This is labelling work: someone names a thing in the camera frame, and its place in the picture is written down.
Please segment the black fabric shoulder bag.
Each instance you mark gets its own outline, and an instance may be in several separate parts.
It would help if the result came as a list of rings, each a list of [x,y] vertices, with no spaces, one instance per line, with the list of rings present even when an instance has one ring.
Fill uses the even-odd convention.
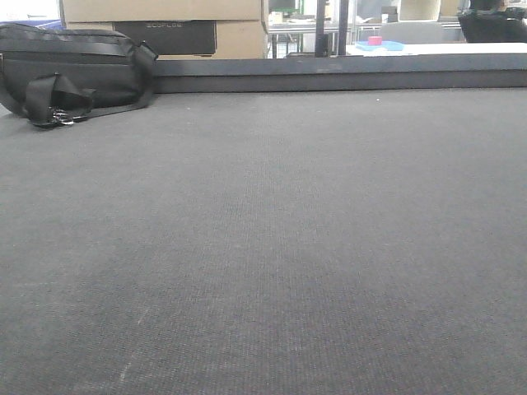
[[[1,24],[1,104],[38,128],[147,107],[156,52],[114,30]]]

